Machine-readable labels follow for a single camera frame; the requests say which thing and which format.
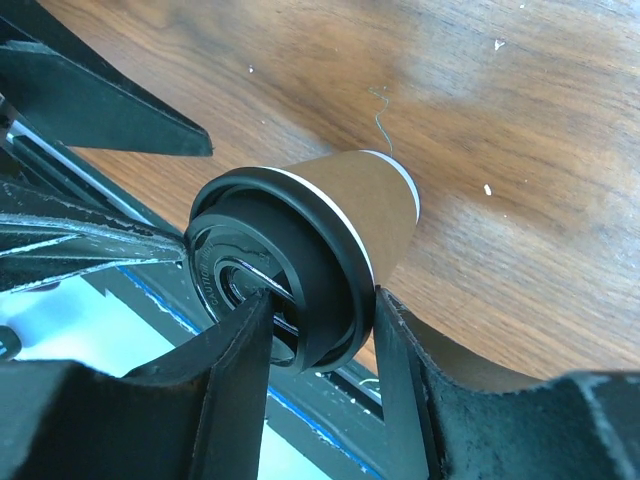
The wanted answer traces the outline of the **single paper coffee cup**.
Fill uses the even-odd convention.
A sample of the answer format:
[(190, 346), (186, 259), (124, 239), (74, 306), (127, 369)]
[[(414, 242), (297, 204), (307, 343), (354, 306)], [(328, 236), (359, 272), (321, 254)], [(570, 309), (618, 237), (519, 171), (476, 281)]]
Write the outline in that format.
[(325, 202), (360, 248), (376, 285), (405, 256), (420, 218), (420, 197), (408, 170), (374, 150), (348, 151), (279, 168)]

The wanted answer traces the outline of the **black plastic cup lid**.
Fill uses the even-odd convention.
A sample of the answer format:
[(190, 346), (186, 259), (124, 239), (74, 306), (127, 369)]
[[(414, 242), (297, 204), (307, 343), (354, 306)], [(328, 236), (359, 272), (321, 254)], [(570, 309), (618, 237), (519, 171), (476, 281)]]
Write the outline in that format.
[(195, 290), (214, 320), (258, 290), (271, 294), (276, 366), (333, 371), (367, 340), (369, 258), (346, 215), (308, 181), (266, 167), (231, 170), (197, 194), (185, 242)]

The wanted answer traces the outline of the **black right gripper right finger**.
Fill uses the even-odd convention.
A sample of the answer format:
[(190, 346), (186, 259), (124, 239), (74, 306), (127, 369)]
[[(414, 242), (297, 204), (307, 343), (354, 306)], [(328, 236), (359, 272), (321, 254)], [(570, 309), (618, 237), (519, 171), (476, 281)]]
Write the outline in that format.
[(374, 337), (394, 479), (635, 479), (639, 375), (542, 381), (497, 365), (376, 295)]

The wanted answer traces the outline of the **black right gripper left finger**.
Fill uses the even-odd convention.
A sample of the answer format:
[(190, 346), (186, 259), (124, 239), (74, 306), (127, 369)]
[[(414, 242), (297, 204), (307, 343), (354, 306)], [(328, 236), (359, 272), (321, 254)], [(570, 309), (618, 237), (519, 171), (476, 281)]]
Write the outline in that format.
[(116, 378), (75, 361), (1, 366), (5, 479), (254, 479), (272, 345), (258, 292)]

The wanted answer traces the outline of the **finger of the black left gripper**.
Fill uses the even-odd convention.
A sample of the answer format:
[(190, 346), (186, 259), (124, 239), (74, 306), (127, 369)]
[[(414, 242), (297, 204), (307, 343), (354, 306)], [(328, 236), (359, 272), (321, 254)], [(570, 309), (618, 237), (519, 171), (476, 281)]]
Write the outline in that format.
[(1, 4), (1, 94), (42, 136), (67, 146), (213, 152), (203, 127), (123, 75), (37, 1)]
[(186, 259), (176, 234), (19, 182), (1, 184), (1, 291), (103, 269)]

